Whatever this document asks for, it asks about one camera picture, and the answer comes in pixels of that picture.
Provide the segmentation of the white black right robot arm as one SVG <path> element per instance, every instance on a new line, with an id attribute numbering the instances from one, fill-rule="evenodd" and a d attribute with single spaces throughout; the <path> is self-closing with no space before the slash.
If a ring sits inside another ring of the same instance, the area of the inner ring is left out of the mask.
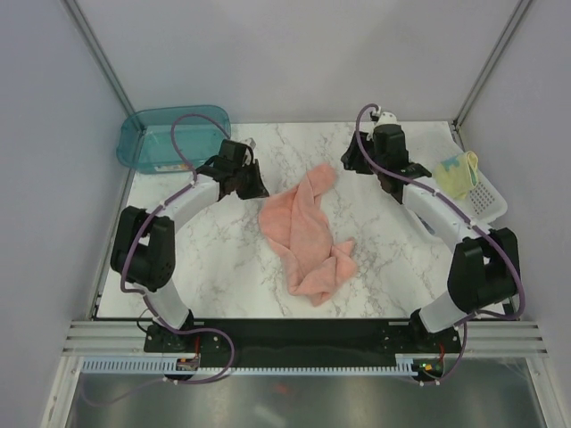
<path id="1" fill-rule="evenodd" d="M 349 171 L 376 175 L 382 189 L 424 220 L 452 253 L 445 291 L 410 316 L 412 348 L 431 350 L 441 331 L 477 314 L 492 316 L 492 304 L 512 297 L 518 297 L 519 308 L 497 317 L 522 315 L 526 297 L 516 235 L 469 217 L 446 196 L 428 169 L 410 161 L 401 126 L 378 125 L 371 134 L 355 130 L 341 161 Z"/>

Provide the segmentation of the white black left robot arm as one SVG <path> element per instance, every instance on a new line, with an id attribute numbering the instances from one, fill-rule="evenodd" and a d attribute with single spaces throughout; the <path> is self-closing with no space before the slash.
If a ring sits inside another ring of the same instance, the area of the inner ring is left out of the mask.
<path id="1" fill-rule="evenodd" d="M 191 310 L 172 279 L 176 234 L 194 216 L 234 193 L 241 200 L 266 198 L 255 142 L 223 140 L 219 153 L 193 172 L 189 184 L 152 210 L 128 206 L 120 214 L 110 265 L 120 275 L 120 289 L 141 296 L 175 351 L 194 344 Z"/>

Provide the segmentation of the pink towel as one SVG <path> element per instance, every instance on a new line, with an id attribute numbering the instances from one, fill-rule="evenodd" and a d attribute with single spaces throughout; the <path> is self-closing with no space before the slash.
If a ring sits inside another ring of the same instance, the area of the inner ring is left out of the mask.
<path id="1" fill-rule="evenodd" d="M 317 307 L 331 299 L 358 270 L 355 241 L 335 243 L 322 196 L 335 184 L 333 167 L 309 170 L 298 185 L 270 196 L 259 214 L 261 233 L 280 258 L 288 292 Z"/>

